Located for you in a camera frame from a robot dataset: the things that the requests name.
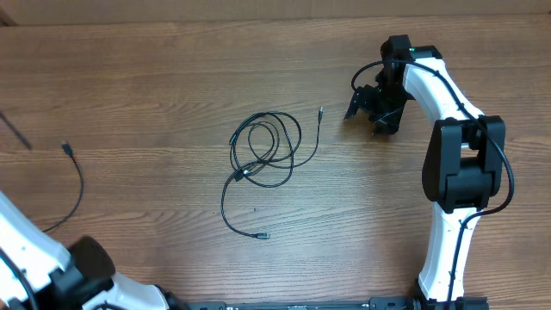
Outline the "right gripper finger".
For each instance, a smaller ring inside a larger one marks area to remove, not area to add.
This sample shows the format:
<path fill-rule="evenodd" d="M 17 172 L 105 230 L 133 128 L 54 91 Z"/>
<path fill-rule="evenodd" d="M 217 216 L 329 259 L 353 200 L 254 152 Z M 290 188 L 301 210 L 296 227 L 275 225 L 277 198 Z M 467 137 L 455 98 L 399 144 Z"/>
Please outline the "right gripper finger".
<path fill-rule="evenodd" d="M 393 135 L 399 130 L 400 110 L 394 110 L 383 115 L 371 116 L 369 120 L 375 126 L 372 134 L 376 135 Z"/>
<path fill-rule="evenodd" d="M 355 116 L 359 110 L 372 114 L 375 88 L 370 85 L 357 87 L 350 99 L 350 105 L 345 113 L 344 120 Z"/>

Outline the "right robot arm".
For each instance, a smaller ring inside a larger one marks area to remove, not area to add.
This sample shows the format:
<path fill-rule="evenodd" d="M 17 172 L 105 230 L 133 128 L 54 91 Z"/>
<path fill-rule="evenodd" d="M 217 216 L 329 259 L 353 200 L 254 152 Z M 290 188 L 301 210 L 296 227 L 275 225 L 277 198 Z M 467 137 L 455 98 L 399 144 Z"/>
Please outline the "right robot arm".
<path fill-rule="evenodd" d="M 394 35 L 381 45 L 381 71 L 376 86 L 354 91 L 345 114 L 368 114 L 376 134 L 398 132 L 405 105 L 416 101 L 432 125 L 422 169 L 424 194 L 432 204 L 430 241 L 415 296 L 373 298 L 372 309 L 487 309 L 485 297 L 466 297 L 463 276 L 474 229 L 508 178 L 514 193 L 511 164 L 505 156 L 505 123 L 476 108 L 449 76 L 435 46 L 413 46 L 407 35 Z"/>

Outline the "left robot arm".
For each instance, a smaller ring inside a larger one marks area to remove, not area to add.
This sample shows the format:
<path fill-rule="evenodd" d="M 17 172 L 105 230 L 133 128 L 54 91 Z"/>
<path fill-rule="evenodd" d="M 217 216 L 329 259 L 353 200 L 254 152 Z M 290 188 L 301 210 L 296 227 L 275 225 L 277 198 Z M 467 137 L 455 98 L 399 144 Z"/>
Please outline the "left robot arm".
<path fill-rule="evenodd" d="M 182 309 L 170 292 L 136 282 L 115 270 L 90 236 L 70 247 L 49 233 L 77 211 L 84 176 L 68 142 L 61 144 L 79 178 L 75 206 L 46 229 L 38 228 L 1 195 L 1 301 L 7 309 Z"/>

